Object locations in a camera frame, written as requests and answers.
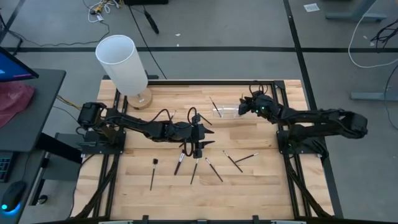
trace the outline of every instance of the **wooden lamp base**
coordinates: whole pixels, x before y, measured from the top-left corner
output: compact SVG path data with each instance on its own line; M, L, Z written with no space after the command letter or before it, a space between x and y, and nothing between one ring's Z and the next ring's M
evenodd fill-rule
M136 110L143 110L152 103L152 92L146 88L137 96L128 96L127 102Z

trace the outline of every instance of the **monitor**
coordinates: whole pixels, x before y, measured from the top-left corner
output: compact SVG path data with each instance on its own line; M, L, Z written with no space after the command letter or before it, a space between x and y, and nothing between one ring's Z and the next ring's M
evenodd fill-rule
M0 47L0 82L38 78L39 75Z

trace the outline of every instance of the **white cable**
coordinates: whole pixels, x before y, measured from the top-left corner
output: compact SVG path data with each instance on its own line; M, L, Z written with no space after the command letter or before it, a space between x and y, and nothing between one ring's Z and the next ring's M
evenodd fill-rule
M91 15L90 12L91 12L91 9L92 9L94 6L99 5L99 4L102 4L103 1L105 1L105 0L101 0L99 3L90 6L90 8L89 8L89 10L88 10L88 17L87 17L88 22L94 23L94 22L100 21L99 19L97 19L97 20L95 20L95 21L90 20L90 15ZM105 9L105 12L106 12L107 14L109 14L109 13L111 12L111 8L110 8L109 6L114 6L114 4L108 1L108 2L104 5L104 9Z
M392 65L393 63L398 62L398 58L397 58L397 59L395 59L395 60L392 61L392 62L385 63L385 64L380 64L380 65L371 65L371 66L358 65L358 64L354 61L353 57L351 56L351 52L349 51L350 48L351 48L351 45L353 44L354 36L355 36L356 30L358 29L359 24L362 22L363 18L365 18L366 14L372 9L372 7L374 6L374 4L375 4L376 2L377 2L377 1L375 1L375 2L372 4L372 6L363 14L362 18L359 20L358 24L356 25L355 30L354 30L354 33L353 33L353 36L351 37L351 41L349 42L349 46L348 46L348 55L349 55L349 58L350 58L351 61L352 61L356 66L358 66L359 68L376 68L376 67L382 67L382 66Z

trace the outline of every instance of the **wooden table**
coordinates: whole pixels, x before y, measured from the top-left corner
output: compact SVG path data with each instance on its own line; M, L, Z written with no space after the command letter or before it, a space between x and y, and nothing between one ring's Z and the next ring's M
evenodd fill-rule
M285 84L289 106L306 110L300 80L285 80ZM188 109L195 106L213 124L204 123L205 126L215 132L206 135L206 141L216 142L204 149L203 157L212 162L224 182L202 158L190 185L196 159L184 157L178 174L174 175L181 153L178 144L152 142L141 133L128 130L125 151L119 161L112 220L140 220L143 215L149 215L151 220L250 220L253 215L265 220L293 218L284 160L275 136L277 126L252 113L235 119L212 116L209 96L217 105L238 105L242 93L250 95L247 85L162 85L150 86L150 89L154 94L151 106L142 111L129 107L128 115L150 120L167 108L171 113L177 110L173 122L186 121ZM98 101L112 107L114 93L113 82L103 80ZM166 119L165 114L158 118L162 119ZM240 173L223 150L234 160L255 152L259 155L239 162L243 170ZM81 168L72 216L82 210L95 192L102 158L94 156ZM157 158L159 164L150 191L153 158ZM333 214L320 159L314 154L302 154L300 158L307 188L317 202ZM297 188L296 192L300 214L304 215Z

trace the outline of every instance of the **red fabric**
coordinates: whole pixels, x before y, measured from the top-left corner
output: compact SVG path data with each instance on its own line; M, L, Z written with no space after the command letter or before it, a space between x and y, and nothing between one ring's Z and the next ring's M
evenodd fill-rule
M0 128L26 108L34 90L22 82L0 83Z

